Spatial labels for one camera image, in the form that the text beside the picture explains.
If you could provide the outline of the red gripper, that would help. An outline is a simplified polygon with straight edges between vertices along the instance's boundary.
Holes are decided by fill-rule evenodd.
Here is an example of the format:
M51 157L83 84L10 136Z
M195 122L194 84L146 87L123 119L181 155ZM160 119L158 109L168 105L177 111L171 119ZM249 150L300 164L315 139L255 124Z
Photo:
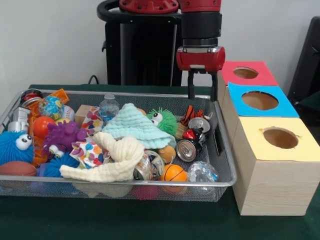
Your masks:
M218 100L218 71L225 63L225 48L216 47L179 47L176 52L176 62L182 71L188 71L187 86L188 98L195 99L194 75L196 70L209 72L212 80L210 101Z

